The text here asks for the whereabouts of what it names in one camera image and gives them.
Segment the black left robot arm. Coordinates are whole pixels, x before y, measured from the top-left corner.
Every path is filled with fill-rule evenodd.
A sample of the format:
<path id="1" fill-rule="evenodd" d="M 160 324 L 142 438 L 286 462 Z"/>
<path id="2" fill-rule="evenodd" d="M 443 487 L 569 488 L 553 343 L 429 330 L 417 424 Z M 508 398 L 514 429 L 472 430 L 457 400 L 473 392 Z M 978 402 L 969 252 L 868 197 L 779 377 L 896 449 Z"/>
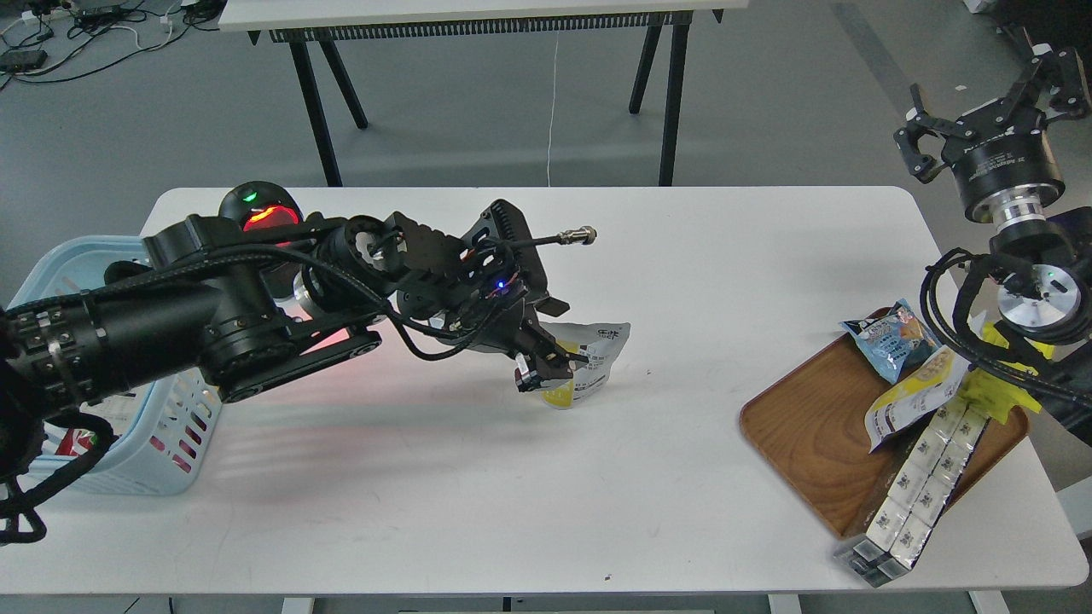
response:
<path id="1" fill-rule="evenodd" d="M 533 237 L 496 200 L 461 236 L 395 212 L 251 231 L 190 215 L 144 238 L 147 268 L 3 312 L 3 544 L 43 540 L 38 507 L 116 442 L 83 404 L 192 367 L 226 402 L 248 399 L 378 347 L 385 318 L 420 359 L 500 353 L 520 391 L 559 387 L 584 357 L 538 320 L 569 306 L 537 249 L 596 236 Z"/>

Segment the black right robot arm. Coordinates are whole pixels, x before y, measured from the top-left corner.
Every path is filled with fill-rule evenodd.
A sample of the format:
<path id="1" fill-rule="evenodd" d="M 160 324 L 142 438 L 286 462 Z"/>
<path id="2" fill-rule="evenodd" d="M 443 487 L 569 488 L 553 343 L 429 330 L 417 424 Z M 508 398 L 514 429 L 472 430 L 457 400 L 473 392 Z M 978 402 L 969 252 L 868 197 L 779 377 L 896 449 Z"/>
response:
<path id="1" fill-rule="evenodd" d="M 1089 442 L 1089 208 L 1045 212 L 1065 191 L 1048 128 L 1089 116 L 1079 52 L 1033 45 L 1006 95 L 956 119 L 928 113 L 917 84 L 909 96 L 893 135 L 906 170 L 923 184 L 952 172 L 968 221 L 996 231 L 988 252 L 953 249 L 926 269 L 924 322 Z"/>

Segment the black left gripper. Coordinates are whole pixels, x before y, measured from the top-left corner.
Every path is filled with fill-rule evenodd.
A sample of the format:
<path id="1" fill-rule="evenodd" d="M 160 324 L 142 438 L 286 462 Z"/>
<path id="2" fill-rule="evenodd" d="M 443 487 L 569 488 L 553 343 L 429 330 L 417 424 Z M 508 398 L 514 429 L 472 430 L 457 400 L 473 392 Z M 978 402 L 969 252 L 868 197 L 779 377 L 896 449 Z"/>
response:
<path id="1" fill-rule="evenodd" d="M 537 249 L 568 246 L 569 231 L 535 237 L 522 210 L 496 200 L 467 233 L 452 236 L 401 212 L 375 225 L 375 271 L 392 283 L 395 330 L 422 359 L 499 352 L 517 362 L 519 392 L 554 390 L 589 358 L 542 328 L 569 310 L 549 292 Z"/>

